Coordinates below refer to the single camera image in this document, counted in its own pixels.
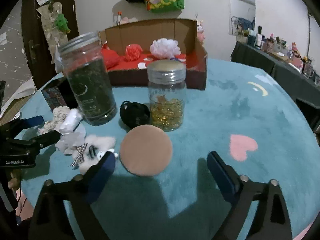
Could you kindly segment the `person left hand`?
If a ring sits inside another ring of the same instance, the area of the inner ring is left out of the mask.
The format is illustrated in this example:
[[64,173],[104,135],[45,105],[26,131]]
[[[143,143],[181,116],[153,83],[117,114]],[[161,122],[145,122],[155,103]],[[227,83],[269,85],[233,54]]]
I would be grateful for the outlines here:
[[17,191],[21,187],[22,170],[14,169],[10,172],[11,179],[8,182],[8,188]]

